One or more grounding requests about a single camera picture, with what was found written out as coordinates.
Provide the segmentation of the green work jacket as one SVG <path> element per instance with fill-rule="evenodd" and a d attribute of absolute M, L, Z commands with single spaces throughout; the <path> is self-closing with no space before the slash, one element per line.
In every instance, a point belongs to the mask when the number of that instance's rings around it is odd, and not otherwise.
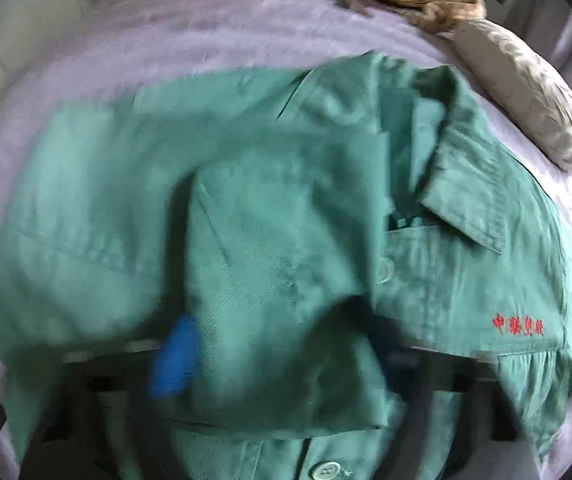
<path fill-rule="evenodd" d="M 367 53 L 60 107 L 0 228 L 18 459 L 67 354 L 184 316 L 189 386 L 126 356 L 103 399 L 126 479 L 139 436 L 191 479 L 379 477 L 413 377 L 362 318 L 435 366 L 483 359 L 540 458 L 572 397 L 572 229 L 449 66 Z"/>

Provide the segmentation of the cream round pleated pillow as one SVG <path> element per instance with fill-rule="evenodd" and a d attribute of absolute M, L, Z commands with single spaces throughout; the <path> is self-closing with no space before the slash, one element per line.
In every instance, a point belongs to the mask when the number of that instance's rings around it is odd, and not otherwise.
<path fill-rule="evenodd" d="M 551 162 L 572 171 L 572 90 L 554 66 L 488 20 L 461 22 L 453 41 L 487 94 Z"/>

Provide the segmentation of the purple plush bed blanket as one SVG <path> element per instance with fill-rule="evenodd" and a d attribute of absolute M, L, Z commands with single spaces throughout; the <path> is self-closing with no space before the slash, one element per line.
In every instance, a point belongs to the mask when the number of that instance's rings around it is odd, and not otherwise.
<path fill-rule="evenodd" d="M 0 228 L 23 168 L 60 107 L 108 103 L 142 88 L 231 70 L 309 70 L 338 58 L 379 53 L 429 70 L 449 66 L 476 94 L 491 132 L 536 178 L 572 229 L 572 171 L 551 162 L 489 96 L 457 54 L 453 32 L 432 37 L 385 8 L 372 18 L 333 0 L 106 0 L 82 30 L 52 48 L 0 97 Z M 0 400 L 7 415 L 0 439 L 13 479 L 126 479 L 99 419 L 103 399 L 65 373 L 39 419 L 28 455 L 19 460 L 5 407 L 7 373 L 0 360 Z M 455 434 L 461 393 L 437 392 L 416 479 L 439 474 Z M 506 479 L 572 479 L 572 397 L 546 453 L 521 451 Z"/>

